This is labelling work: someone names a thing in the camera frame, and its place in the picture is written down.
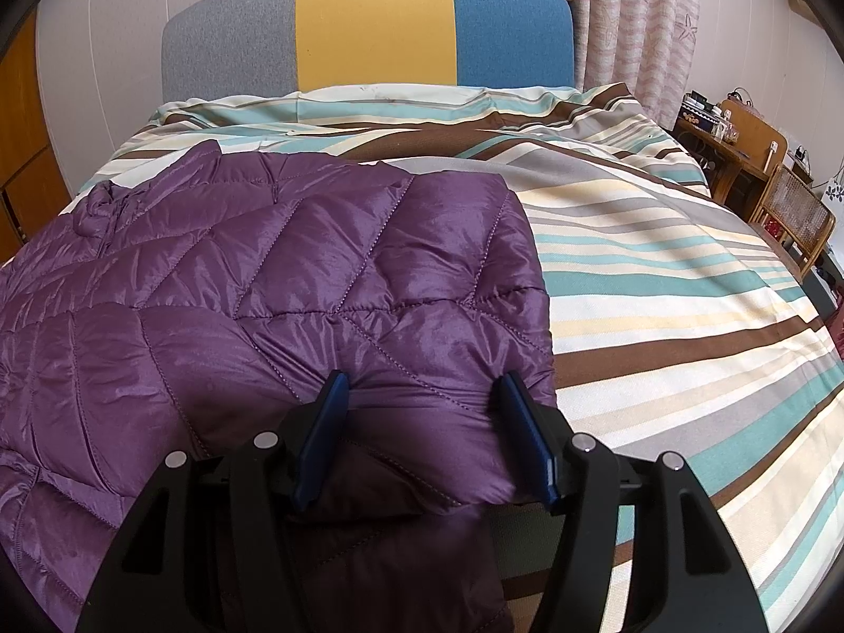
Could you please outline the purple quilted down jacket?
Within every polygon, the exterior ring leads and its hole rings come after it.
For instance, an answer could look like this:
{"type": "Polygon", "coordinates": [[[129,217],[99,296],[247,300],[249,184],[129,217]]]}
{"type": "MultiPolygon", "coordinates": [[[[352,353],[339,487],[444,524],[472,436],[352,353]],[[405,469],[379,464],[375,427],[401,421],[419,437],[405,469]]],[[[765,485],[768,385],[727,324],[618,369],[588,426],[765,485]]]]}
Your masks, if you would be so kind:
{"type": "Polygon", "coordinates": [[[2,271],[2,547],[62,631],[173,450],[236,449],[349,379],[310,503],[296,631],[508,631],[486,516],[516,490],[489,416],[554,401],[549,297],[518,197],[203,141],[94,186],[2,271]]]}

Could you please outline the striped duvet cover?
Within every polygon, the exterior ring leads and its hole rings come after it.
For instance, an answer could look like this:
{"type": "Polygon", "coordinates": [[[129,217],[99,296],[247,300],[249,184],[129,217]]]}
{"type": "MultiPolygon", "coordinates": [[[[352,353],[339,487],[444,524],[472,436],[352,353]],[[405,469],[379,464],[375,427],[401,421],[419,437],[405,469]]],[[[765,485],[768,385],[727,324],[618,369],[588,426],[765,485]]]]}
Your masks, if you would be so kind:
{"type": "Polygon", "coordinates": [[[99,170],[136,185],[203,140],[505,177],[534,230],[565,416],[621,453],[677,450],[802,625],[842,552],[842,363],[770,248],[621,84],[380,83],[161,106],[99,170]]]}

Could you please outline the orange wooden wardrobe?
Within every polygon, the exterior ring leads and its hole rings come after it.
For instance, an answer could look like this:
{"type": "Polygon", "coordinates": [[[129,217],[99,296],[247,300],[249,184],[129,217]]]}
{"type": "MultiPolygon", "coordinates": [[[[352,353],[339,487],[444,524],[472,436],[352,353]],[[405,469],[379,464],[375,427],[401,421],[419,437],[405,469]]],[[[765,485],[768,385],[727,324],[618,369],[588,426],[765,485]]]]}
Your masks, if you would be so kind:
{"type": "Polygon", "coordinates": [[[7,262],[70,202],[40,100],[36,13],[18,29],[0,73],[0,256],[7,262]]]}

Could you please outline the wooden desk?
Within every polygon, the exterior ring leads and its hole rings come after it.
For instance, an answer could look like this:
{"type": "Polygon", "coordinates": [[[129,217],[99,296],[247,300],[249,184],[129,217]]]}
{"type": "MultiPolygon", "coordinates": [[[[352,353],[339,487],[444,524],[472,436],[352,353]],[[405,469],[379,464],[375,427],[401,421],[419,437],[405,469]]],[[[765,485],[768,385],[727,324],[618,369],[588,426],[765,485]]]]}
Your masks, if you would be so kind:
{"type": "Polygon", "coordinates": [[[717,107],[721,113],[683,107],[673,135],[698,160],[711,197],[748,220],[784,161],[787,139],[741,101],[725,99],[717,107]]]}

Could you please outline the clutter on desk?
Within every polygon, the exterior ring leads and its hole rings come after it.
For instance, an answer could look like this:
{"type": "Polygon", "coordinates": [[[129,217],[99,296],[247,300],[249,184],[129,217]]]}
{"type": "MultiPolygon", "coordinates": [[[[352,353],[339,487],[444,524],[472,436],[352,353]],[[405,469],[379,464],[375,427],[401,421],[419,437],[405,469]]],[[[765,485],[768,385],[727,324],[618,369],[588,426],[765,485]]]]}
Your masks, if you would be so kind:
{"type": "Polygon", "coordinates": [[[728,145],[735,145],[738,141],[738,129],[732,123],[731,111],[711,103],[698,92],[684,94],[678,117],[728,145]]]}

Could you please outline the grey yellow blue headboard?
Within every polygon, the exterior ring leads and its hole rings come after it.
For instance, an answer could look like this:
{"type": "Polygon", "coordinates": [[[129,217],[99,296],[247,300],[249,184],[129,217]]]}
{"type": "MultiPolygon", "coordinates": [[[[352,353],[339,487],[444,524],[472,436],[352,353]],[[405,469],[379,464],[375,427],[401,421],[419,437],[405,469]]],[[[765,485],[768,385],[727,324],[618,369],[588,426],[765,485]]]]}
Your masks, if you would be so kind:
{"type": "Polygon", "coordinates": [[[161,40],[167,101],[345,84],[573,82],[567,0],[202,0],[161,40]]]}

